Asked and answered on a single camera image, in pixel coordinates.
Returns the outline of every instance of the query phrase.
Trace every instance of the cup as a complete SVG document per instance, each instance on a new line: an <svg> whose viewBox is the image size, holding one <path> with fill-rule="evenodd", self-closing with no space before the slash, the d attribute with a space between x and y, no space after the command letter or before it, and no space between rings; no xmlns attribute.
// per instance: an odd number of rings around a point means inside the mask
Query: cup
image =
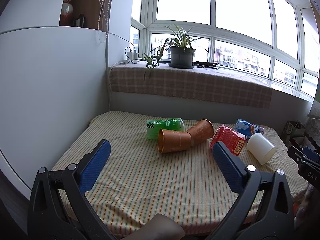
<svg viewBox="0 0 320 240"><path fill-rule="evenodd" d="M266 164L276 152L276 147L261 133L255 133L250 137L247 149L261 165Z"/></svg>
<svg viewBox="0 0 320 240"><path fill-rule="evenodd" d="M160 153L184 151L191 147L191 135L187 132L160 129L158 149Z"/></svg>
<svg viewBox="0 0 320 240"><path fill-rule="evenodd" d="M191 135L191 146L194 146L211 138L214 134L214 129L209 120L202 119L186 132Z"/></svg>

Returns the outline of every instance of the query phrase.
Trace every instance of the green plastic bottle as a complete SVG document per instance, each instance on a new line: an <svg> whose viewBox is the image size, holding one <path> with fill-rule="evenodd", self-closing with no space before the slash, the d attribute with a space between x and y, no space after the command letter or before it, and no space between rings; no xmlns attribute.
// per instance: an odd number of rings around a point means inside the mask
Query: green plastic bottle
<svg viewBox="0 0 320 240"><path fill-rule="evenodd" d="M147 120L147 139L157 139L160 129L184 132L184 124L181 118Z"/></svg>

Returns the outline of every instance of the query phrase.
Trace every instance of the white cup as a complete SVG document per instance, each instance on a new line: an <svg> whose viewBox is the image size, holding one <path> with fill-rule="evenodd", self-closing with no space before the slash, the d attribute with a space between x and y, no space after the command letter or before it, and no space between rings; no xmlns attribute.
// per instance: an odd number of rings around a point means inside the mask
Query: white cup
<svg viewBox="0 0 320 240"><path fill-rule="evenodd" d="M266 164L276 152L276 147L261 133L255 133L250 137L247 149L261 165Z"/></svg>

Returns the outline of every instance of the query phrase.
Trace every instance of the black plant pot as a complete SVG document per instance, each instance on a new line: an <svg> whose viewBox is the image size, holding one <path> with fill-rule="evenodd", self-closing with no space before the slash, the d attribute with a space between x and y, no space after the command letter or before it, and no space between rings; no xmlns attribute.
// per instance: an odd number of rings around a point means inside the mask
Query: black plant pot
<svg viewBox="0 0 320 240"><path fill-rule="evenodd" d="M193 57L191 55L190 48L186 48L186 51L182 47L171 47L171 62L169 63L169 67L175 68L187 68L193 69Z"/></svg>

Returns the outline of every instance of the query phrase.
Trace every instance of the white cord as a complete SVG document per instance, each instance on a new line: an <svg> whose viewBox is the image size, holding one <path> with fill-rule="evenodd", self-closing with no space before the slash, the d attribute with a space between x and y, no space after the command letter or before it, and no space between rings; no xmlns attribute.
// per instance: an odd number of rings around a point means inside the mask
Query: white cord
<svg viewBox="0 0 320 240"><path fill-rule="evenodd" d="M110 94L109 94L108 112L110 111L110 105L111 105L111 92L112 92L111 82L110 82L110 73L111 73L112 68L113 68L115 65L117 65L118 63L123 63L123 62L119 61L119 62L117 62L117 63L114 63L114 64L112 65L112 67L110 67L110 70L108 71L108 83L109 83L109 85L110 85Z"/></svg>
<svg viewBox="0 0 320 240"><path fill-rule="evenodd" d="M105 13L104 13L104 10L103 10L103 6L102 6L102 4L101 4L101 2L100 2L100 0L98 0L99 1L99 4L100 4L100 15L101 15L101 11L102 11L102 13L103 13L103 17L104 17L104 19L105 19L105 21L106 21L106 32L107 33L110 33L110 34L112 34L112 35L115 35L115 36L117 36L117 37L119 37L119 38L121 38L121 39L123 39L124 41L127 41L127 42L129 42L130 44L132 44L130 41L128 41L128 40L126 40L126 39L124 39L124 38L122 38L122 37L120 37L119 35L117 35L117 34L114 34L114 33L111 33L111 32L109 32L108 31L108 21L107 21L107 19L106 19L106 15L105 15ZM99 15L99 20L98 20L98 34L100 33L99 32L99 24L100 24L100 15Z"/></svg>

